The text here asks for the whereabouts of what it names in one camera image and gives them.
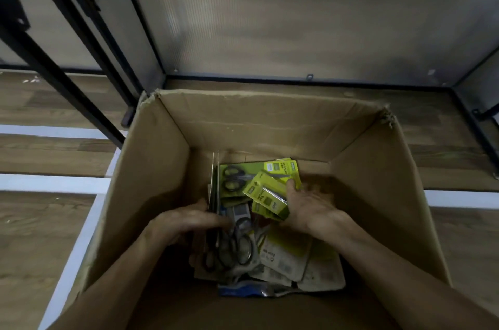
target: hand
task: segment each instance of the hand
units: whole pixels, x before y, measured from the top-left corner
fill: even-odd
[[[317,239],[330,238],[331,232],[340,229],[338,221],[349,218],[345,212],[334,207],[333,195],[320,193],[318,187],[309,191],[305,184],[301,190],[296,190],[293,179],[286,182],[286,198],[290,215],[281,223],[282,226],[289,226]]]
[[[143,235],[170,245],[175,243],[181,234],[191,230],[230,229],[234,226],[228,217],[207,210],[206,201],[200,199],[195,204],[163,212],[149,222]]]

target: barcode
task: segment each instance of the barcode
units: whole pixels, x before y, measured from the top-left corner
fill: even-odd
[[[234,207],[232,207],[232,209],[234,210],[234,217],[244,216],[248,214],[246,204],[235,205]]]
[[[271,276],[271,278],[274,278],[274,279],[280,280],[283,278],[283,276],[279,272],[272,270],[271,268],[268,269],[268,274]]]
[[[283,271],[284,271],[284,272],[286,272],[287,274],[290,274],[290,273],[291,273],[291,271],[292,271],[291,266],[288,266],[287,264],[285,264],[283,260],[280,260],[280,261],[279,261],[279,264],[278,264],[278,269],[279,269],[279,270],[283,270]]]

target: wooden floor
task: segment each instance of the wooden floor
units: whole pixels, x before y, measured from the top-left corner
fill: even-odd
[[[103,77],[73,80],[119,126],[126,106],[109,82]],[[487,156],[445,94],[275,85],[252,89],[390,103],[425,188],[499,191]],[[14,73],[0,75],[0,124],[93,127],[40,77]],[[0,173],[104,176],[114,151],[108,140],[0,134]],[[93,200],[90,195],[0,192],[0,330],[37,327]],[[432,208],[432,214],[456,289],[499,315],[499,211]]]

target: person's left arm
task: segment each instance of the person's left arm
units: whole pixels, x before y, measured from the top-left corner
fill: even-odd
[[[149,222],[128,250],[49,330],[124,329],[167,245],[191,230],[232,226],[228,217],[206,212],[207,209],[206,201],[202,199],[196,204],[163,212]]]

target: person's left hand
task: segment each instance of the person's left hand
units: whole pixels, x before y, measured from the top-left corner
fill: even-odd
[[[228,217],[207,210],[206,201],[200,199],[195,204],[163,212],[149,222],[143,236],[171,245],[177,242],[180,235],[191,230],[230,229],[234,226]]]

